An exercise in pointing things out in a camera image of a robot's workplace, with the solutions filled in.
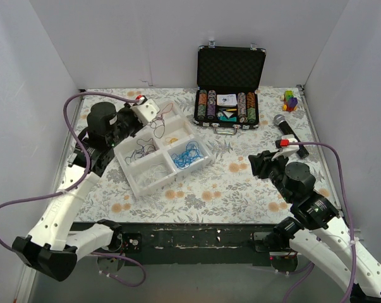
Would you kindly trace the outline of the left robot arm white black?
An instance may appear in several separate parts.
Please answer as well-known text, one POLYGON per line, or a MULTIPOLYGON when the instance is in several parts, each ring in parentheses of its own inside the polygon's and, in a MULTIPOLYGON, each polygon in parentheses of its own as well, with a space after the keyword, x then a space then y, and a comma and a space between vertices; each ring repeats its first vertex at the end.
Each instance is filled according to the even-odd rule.
POLYGON ((85 156, 76 146, 59 188, 61 195, 51 200, 27 236, 18 236, 12 243, 12 250, 27 266, 59 282, 71 275, 82 257, 102 247, 110 253, 121 248, 122 228, 111 220, 99 220, 75 235, 70 235, 70 229, 88 193, 114 158, 114 147, 144 127, 132 107, 125 105, 116 110, 109 102, 93 105, 87 124, 88 136, 83 145, 90 155, 88 175, 75 185, 85 170, 85 156))

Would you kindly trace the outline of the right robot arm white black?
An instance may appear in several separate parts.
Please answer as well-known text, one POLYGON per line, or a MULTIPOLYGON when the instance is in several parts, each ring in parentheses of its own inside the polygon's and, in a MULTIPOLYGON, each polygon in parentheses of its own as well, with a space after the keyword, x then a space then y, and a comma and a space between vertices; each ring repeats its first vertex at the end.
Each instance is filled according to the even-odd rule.
POLYGON ((315 188, 309 166, 289 162, 283 152, 250 155, 252 174, 268 179, 291 216, 263 239, 271 251, 292 249, 306 256, 348 292, 350 302, 381 302, 381 264, 349 230, 335 206, 315 188))

